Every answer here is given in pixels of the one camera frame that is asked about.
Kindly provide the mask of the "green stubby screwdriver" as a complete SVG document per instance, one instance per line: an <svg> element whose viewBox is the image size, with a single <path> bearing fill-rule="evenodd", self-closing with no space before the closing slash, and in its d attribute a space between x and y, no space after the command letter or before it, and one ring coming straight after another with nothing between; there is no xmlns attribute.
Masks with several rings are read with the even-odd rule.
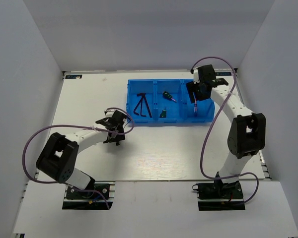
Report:
<svg viewBox="0 0 298 238"><path fill-rule="evenodd" d="M164 107L163 110L161 111L159 117L162 119L165 119L167 115L167 107Z"/></svg>
<svg viewBox="0 0 298 238"><path fill-rule="evenodd" d="M167 99L169 101L173 101L173 102L177 103L176 100L173 98L173 96L166 91L163 91L162 96L164 99Z"/></svg>

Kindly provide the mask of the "large brown hex key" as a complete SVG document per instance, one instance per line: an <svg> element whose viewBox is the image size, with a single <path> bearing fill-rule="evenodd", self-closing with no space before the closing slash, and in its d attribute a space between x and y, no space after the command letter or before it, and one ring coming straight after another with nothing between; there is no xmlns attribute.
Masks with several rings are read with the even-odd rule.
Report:
<svg viewBox="0 0 298 238"><path fill-rule="evenodd" d="M146 108L147 108L147 111L148 111L148 115L149 115L150 118L152 118L152 114L151 114L149 104L148 104L148 101L147 101L147 98L146 98L146 93L143 93L143 94L144 94L144 102L145 102L145 105L146 105Z"/></svg>

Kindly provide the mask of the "small brown hex key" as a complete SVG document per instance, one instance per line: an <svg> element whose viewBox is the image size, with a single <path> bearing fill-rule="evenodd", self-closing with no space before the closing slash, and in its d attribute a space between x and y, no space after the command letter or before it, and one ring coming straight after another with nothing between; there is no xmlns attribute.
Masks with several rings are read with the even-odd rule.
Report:
<svg viewBox="0 0 298 238"><path fill-rule="evenodd" d="M133 110L133 113L135 115L137 115L137 116L143 116L143 114L142 114L142 107L143 107L144 94L143 93L140 93L137 96L140 97L140 100L137 103L137 105L135 106L135 108Z"/></svg>

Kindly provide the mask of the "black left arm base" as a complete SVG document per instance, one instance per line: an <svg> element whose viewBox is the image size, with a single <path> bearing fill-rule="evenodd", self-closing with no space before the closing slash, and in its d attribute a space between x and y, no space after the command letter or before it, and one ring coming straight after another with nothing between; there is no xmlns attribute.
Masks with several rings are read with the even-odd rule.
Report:
<svg viewBox="0 0 298 238"><path fill-rule="evenodd" d="M94 191L80 192L67 186L63 210L109 210L114 202L115 182L96 182Z"/></svg>

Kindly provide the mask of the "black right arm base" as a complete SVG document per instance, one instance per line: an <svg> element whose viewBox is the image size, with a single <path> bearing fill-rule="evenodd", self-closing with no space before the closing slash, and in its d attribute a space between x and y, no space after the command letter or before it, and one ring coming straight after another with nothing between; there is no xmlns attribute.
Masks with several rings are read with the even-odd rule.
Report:
<svg viewBox="0 0 298 238"><path fill-rule="evenodd" d="M240 182L221 184L214 182L196 183L192 190L197 193L199 211L245 210L244 196Z"/></svg>

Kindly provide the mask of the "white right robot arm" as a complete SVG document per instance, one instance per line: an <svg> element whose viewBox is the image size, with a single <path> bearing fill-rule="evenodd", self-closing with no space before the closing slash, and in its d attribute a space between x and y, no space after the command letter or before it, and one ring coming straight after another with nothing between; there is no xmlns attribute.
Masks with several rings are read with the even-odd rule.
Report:
<svg viewBox="0 0 298 238"><path fill-rule="evenodd" d="M217 78L212 65L200 66L190 71L193 81L187 83L190 101L211 99L220 106L231 123L227 137L229 154L214 180L215 194L221 198L232 192L248 161L265 146L266 118L254 113L223 78Z"/></svg>

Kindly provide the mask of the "medium brown hex key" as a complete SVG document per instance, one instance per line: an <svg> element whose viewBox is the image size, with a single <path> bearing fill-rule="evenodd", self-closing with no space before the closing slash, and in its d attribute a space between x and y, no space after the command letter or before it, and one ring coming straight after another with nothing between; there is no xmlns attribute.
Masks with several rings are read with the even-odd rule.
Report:
<svg viewBox="0 0 298 238"><path fill-rule="evenodd" d="M140 101L138 102L138 104L136 105L136 107L134 108L134 114L141 116L141 117L147 117L145 114L143 114L143 101L144 101L144 99L141 98Z"/></svg>

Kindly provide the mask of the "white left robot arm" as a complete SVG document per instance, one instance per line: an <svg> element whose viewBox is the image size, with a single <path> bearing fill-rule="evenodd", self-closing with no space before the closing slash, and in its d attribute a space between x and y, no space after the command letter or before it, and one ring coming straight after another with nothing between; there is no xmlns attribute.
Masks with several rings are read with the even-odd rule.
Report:
<svg viewBox="0 0 298 238"><path fill-rule="evenodd" d="M78 154L99 143L125 140L124 124L127 115L119 110L105 112L91 129L82 129L67 135L58 132L50 135L36 162L36 168L58 183L71 185L85 198L94 195L95 180L75 168Z"/></svg>

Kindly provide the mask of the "red blue handled screwdriver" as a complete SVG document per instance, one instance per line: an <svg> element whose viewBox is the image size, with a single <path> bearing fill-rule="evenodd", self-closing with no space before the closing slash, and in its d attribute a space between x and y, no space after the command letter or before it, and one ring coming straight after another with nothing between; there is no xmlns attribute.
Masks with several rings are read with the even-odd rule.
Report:
<svg viewBox="0 0 298 238"><path fill-rule="evenodd" d="M198 106L197 106L197 99L195 94L193 94L193 98L194 98L194 116L197 117L198 116Z"/></svg>

